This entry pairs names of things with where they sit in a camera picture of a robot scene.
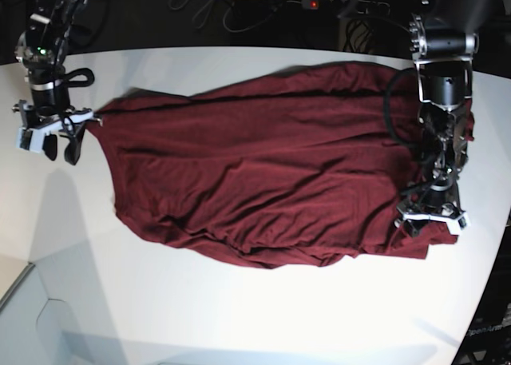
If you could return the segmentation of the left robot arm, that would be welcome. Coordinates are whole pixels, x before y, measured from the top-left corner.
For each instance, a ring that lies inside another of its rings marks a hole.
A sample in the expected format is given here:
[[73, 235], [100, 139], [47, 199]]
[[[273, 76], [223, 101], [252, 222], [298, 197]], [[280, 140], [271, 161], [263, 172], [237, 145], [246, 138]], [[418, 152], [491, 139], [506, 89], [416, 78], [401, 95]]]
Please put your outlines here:
[[[469, 155], [474, 121], [473, 60], [480, 30], [502, 0], [428, 0], [408, 25], [411, 67], [399, 70], [387, 83], [382, 110], [392, 141], [415, 153], [421, 168], [418, 181], [402, 190], [396, 225], [412, 237], [432, 224], [460, 236], [472, 217], [461, 202], [461, 175]], [[415, 78], [420, 108], [420, 141], [402, 136], [391, 115], [393, 91], [408, 75]]]

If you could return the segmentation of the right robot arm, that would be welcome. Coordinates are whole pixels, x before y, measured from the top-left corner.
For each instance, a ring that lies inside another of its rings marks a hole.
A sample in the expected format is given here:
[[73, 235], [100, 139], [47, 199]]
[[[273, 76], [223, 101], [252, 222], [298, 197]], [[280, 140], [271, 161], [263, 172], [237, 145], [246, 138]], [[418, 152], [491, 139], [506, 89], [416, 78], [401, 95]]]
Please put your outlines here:
[[57, 138], [64, 137], [68, 140], [64, 158], [70, 165], [81, 157], [86, 124], [100, 120], [92, 109], [72, 106], [69, 97], [69, 89], [87, 88], [95, 82], [93, 71], [68, 72], [64, 67], [74, 18], [86, 4], [87, 0], [37, 0], [14, 51], [26, 69], [32, 97], [31, 102], [20, 100], [12, 108], [22, 120], [16, 146], [54, 161]]

